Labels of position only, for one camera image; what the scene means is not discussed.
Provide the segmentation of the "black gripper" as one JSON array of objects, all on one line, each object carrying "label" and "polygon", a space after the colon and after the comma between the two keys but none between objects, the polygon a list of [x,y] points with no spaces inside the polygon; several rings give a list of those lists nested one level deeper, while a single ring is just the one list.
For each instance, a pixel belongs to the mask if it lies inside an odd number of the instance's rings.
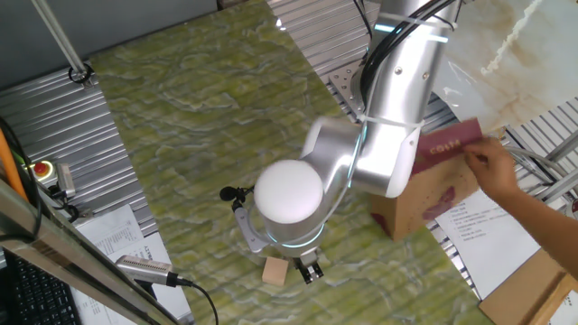
[{"label": "black gripper", "polygon": [[293,262],[295,268],[299,270],[306,284],[311,283],[313,278],[321,278],[324,276],[322,269],[318,265],[318,256],[316,252],[309,252],[299,257],[295,257]]}]

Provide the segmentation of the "bare human hand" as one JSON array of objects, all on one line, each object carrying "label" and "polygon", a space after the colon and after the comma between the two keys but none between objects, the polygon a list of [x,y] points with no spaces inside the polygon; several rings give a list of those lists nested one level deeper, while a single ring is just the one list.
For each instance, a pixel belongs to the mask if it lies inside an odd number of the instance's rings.
[{"label": "bare human hand", "polygon": [[500,141],[485,137],[463,148],[465,162],[485,194],[498,204],[522,192],[517,184],[514,159]]}]

